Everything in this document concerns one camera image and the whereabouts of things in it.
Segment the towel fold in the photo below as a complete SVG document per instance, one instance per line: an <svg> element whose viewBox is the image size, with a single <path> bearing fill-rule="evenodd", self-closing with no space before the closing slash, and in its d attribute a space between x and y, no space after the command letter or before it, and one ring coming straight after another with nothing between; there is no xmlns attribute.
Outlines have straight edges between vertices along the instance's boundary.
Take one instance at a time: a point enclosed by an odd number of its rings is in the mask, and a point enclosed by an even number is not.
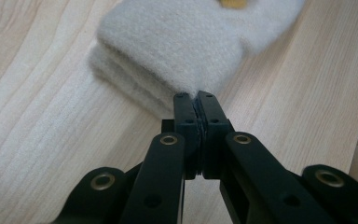
<svg viewBox="0 0 358 224"><path fill-rule="evenodd" d="M263 50L295 20L303 0L124 0L101 21L90 63L159 118L177 92L217 94L244 56Z"/></svg>

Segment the metal screw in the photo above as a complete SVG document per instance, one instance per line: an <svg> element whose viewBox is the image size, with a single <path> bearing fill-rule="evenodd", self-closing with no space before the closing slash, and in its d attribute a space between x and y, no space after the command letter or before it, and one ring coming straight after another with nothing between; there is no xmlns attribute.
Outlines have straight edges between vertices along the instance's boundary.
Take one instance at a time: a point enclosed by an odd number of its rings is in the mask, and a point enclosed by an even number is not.
<svg viewBox="0 0 358 224"><path fill-rule="evenodd" d="M172 135L165 135L159 139L159 142L163 145L169 146L176 144L178 142L178 139Z"/></svg>
<svg viewBox="0 0 358 224"><path fill-rule="evenodd" d="M318 170L315 172L315 176L319 181L333 188L341 188L345 184L341 177L331 173L330 171Z"/></svg>
<svg viewBox="0 0 358 224"><path fill-rule="evenodd" d="M234 136L234 141L239 144L249 144L252 142L252 139L244 134L237 134Z"/></svg>
<svg viewBox="0 0 358 224"><path fill-rule="evenodd" d="M91 180L91 187L95 190L109 189L115 183L115 177L109 173L102 173Z"/></svg>

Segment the wooden table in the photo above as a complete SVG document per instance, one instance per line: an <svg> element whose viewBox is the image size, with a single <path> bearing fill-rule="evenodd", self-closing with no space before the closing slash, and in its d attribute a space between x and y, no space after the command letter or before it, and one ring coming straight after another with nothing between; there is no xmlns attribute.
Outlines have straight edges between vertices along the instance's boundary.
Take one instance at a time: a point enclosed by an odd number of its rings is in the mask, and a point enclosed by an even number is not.
<svg viewBox="0 0 358 224"><path fill-rule="evenodd" d="M117 1L0 0L0 223L53 220L88 171L142 161L160 120L95 78L88 54ZM348 172L358 136L358 1L309 1L218 94L237 131L289 170ZM218 181L186 183L185 223L229 223Z"/></svg>

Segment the towel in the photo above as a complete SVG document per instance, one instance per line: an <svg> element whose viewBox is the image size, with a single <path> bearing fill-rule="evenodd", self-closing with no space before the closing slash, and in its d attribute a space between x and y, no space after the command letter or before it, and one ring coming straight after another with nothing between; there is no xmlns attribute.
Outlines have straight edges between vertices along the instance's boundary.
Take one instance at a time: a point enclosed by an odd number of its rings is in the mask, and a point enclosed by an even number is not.
<svg viewBox="0 0 358 224"><path fill-rule="evenodd" d="M263 50L296 19L304 0L124 0L101 20L89 62L159 118L178 92L217 94L243 57Z"/></svg>

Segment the white towel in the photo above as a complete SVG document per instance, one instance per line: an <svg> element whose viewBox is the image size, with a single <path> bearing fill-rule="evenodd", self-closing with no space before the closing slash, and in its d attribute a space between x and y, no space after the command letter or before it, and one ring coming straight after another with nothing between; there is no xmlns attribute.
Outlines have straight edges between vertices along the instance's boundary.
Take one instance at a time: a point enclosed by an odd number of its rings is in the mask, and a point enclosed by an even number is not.
<svg viewBox="0 0 358 224"><path fill-rule="evenodd" d="M159 118L172 97L217 94L244 56L263 50L291 23L303 0L248 0L244 9L217 0L124 0L101 21L90 63Z"/></svg>

